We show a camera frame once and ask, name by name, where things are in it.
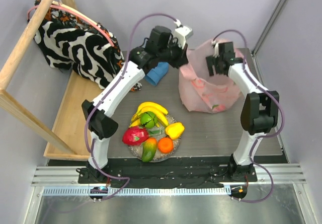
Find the yellow fake banana bunch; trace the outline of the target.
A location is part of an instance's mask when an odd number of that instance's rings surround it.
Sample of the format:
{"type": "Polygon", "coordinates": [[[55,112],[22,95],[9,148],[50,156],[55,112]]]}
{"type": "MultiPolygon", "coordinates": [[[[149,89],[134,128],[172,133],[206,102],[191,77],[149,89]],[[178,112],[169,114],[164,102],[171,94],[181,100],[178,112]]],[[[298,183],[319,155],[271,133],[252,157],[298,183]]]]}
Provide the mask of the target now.
{"type": "Polygon", "coordinates": [[[166,115],[168,115],[168,110],[163,107],[162,105],[155,103],[155,102],[143,102],[141,103],[137,110],[136,113],[132,116],[131,118],[131,123],[134,123],[139,119],[139,117],[146,112],[152,112],[156,115],[158,121],[163,125],[163,126],[168,126],[169,122],[166,118],[166,115]]]}

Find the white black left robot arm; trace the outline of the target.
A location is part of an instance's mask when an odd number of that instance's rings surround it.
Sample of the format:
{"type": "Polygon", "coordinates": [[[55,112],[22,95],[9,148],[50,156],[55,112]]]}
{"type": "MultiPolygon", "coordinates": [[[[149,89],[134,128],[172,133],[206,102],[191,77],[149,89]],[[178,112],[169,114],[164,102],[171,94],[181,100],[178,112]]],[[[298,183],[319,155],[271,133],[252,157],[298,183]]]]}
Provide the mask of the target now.
{"type": "Polygon", "coordinates": [[[193,34],[188,26],[170,30],[164,26],[152,29],[144,46],[133,48],[123,68],[109,85],[91,102],[85,100],[82,109],[86,118],[85,131],[91,133],[93,147],[88,160],[93,167],[90,178],[96,183],[106,180],[107,153],[111,136],[118,123],[111,117],[130,89],[142,80],[159,62],[167,62],[173,68],[188,63],[187,39],[193,34]]]}

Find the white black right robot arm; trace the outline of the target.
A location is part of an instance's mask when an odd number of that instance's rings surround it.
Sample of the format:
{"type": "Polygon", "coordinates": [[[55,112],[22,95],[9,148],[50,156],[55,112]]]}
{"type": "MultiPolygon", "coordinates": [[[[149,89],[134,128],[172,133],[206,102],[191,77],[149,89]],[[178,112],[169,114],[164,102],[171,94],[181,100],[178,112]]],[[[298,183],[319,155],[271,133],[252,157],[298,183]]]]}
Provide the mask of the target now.
{"type": "Polygon", "coordinates": [[[243,133],[227,167],[229,179],[239,181],[252,172],[259,143],[277,125],[279,94],[269,91],[255,78],[246,61],[237,57],[232,42],[213,40],[212,47],[214,54],[206,57],[209,75],[229,77],[245,97],[240,115],[243,133]]]}

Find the green orange fake mango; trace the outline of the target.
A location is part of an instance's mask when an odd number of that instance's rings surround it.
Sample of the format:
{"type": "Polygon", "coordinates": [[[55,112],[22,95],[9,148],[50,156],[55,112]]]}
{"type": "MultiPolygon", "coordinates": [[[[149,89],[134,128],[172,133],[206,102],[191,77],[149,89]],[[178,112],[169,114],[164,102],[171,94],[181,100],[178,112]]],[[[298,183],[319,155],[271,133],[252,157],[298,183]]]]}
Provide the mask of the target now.
{"type": "Polygon", "coordinates": [[[153,160],[157,149],[157,140],[155,138],[148,138],[143,143],[143,150],[141,160],[143,162],[150,162],[153,160]]]}

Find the single yellow fake banana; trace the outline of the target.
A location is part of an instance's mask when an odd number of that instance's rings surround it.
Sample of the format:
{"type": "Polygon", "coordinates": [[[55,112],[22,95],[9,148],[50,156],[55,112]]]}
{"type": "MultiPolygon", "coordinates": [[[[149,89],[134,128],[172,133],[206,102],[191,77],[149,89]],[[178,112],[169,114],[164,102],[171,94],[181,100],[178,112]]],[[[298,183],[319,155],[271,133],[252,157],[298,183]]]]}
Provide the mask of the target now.
{"type": "Polygon", "coordinates": [[[140,118],[138,118],[129,125],[129,128],[140,126],[140,125],[141,125],[141,121],[140,121],[140,118]]]}

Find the orange fake fruit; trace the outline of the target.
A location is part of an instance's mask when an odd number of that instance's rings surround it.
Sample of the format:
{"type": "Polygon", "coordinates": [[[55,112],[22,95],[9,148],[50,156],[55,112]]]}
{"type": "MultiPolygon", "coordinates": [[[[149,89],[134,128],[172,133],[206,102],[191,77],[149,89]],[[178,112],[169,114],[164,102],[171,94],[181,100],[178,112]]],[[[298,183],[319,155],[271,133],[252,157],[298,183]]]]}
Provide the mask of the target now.
{"type": "Polygon", "coordinates": [[[168,154],[174,149],[174,144],[171,138],[164,137],[158,141],[158,150],[163,154],[168,154]]]}

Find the red fake dragon fruit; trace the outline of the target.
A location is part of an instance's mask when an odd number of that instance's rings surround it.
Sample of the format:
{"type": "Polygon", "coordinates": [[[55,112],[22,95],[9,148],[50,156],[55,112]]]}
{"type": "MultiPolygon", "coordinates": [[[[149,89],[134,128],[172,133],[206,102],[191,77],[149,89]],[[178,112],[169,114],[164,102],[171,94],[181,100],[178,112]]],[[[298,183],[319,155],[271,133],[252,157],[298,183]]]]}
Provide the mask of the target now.
{"type": "Polygon", "coordinates": [[[151,137],[163,134],[162,129],[151,130],[142,126],[128,128],[122,137],[122,142],[129,146],[139,146],[151,137]]]}

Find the yellow fake bell pepper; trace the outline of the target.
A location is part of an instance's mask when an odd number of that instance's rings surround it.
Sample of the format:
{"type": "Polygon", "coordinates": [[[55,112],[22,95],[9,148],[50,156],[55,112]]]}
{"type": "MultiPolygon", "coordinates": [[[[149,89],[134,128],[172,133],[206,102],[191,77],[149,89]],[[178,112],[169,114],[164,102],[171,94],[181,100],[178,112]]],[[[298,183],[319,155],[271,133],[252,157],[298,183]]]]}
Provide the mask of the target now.
{"type": "Polygon", "coordinates": [[[182,135],[184,130],[185,127],[181,122],[175,122],[165,128],[165,133],[170,139],[176,140],[182,135]]]}

